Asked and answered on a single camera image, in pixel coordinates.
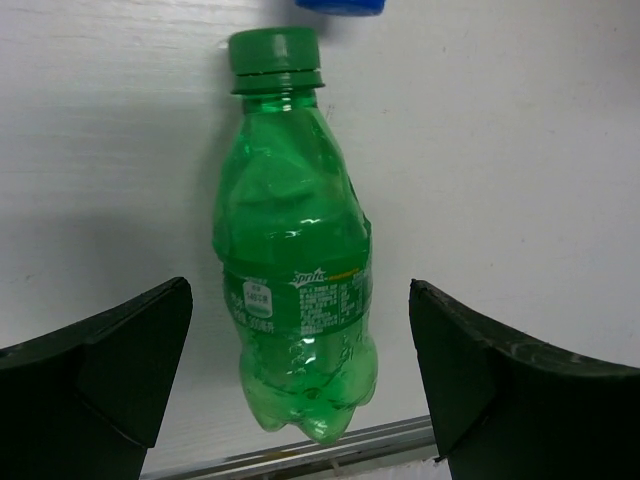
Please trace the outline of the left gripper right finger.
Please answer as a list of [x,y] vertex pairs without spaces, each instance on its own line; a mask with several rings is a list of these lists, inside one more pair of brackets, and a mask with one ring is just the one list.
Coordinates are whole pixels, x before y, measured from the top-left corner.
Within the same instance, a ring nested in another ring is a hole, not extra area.
[[538,340],[432,284],[409,317],[440,457],[455,479],[635,479],[639,372]]

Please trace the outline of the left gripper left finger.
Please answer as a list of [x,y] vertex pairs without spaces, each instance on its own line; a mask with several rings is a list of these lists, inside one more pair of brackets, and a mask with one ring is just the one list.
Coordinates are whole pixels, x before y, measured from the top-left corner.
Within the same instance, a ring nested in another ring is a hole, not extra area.
[[4,479],[136,479],[157,442],[193,311],[172,278],[1,351]]

